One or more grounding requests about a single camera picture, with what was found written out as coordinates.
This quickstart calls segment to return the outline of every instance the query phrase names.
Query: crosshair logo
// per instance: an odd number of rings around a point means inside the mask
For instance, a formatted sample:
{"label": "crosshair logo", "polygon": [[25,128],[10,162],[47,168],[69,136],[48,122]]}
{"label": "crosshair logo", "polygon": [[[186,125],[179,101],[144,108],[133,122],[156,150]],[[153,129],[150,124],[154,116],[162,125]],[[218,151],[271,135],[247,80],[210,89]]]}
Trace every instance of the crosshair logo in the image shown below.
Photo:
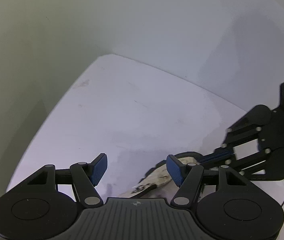
{"label": "crosshair logo", "polygon": [[132,204],[137,207],[137,206],[141,205],[141,202],[140,202],[140,201],[135,201],[135,202],[133,202]]}

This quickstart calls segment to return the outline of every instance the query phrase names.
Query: white table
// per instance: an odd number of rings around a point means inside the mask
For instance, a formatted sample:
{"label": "white table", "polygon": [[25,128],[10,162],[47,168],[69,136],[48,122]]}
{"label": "white table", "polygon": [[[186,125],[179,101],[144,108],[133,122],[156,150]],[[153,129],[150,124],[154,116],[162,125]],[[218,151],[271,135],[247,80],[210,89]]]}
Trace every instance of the white table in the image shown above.
{"label": "white table", "polygon": [[[21,159],[8,190],[45,164],[65,169],[106,153],[108,169],[96,187],[105,200],[133,187],[168,154],[212,153],[226,128],[243,114],[237,106],[176,76],[105,55],[56,105]],[[283,201],[283,182],[257,184]],[[59,190],[72,196],[70,187]],[[280,234],[279,239],[284,239],[284,225]]]}

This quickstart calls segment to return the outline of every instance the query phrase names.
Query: gray wall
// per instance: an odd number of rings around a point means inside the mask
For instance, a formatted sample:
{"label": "gray wall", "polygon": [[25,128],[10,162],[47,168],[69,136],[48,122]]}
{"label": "gray wall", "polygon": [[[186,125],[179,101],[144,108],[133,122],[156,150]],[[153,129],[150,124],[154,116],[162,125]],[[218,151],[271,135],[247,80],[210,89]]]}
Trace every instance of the gray wall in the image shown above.
{"label": "gray wall", "polygon": [[107,53],[244,110],[274,107],[284,0],[0,0],[0,195],[47,113]]}

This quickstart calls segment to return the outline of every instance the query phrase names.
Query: gray ribbed panel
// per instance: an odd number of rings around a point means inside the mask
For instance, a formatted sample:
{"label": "gray ribbed panel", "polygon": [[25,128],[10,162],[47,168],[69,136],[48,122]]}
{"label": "gray ribbed panel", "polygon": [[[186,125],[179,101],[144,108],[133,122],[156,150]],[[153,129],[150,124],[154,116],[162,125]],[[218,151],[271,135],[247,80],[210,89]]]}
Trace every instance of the gray ribbed panel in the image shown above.
{"label": "gray ribbed panel", "polygon": [[209,240],[186,210],[164,199],[109,198],[86,209],[67,231],[51,240]]}

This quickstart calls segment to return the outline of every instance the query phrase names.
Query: blue gripper pad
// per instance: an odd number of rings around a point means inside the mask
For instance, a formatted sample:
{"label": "blue gripper pad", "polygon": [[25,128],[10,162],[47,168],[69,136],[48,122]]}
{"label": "blue gripper pad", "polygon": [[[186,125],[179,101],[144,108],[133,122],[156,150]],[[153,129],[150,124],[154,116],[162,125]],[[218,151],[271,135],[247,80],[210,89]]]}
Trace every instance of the blue gripper pad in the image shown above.
{"label": "blue gripper pad", "polygon": [[166,158],[166,169],[173,179],[174,183],[181,187],[186,178],[186,166],[180,162],[174,155],[170,154]]}
{"label": "blue gripper pad", "polygon": [[101,153],[94,161],[90,163],[90,166],[93,166],[92,175],[89,177],[93,186],[99,184],[101,178],[103,177],[107,169],[107,156],[105,153]]}

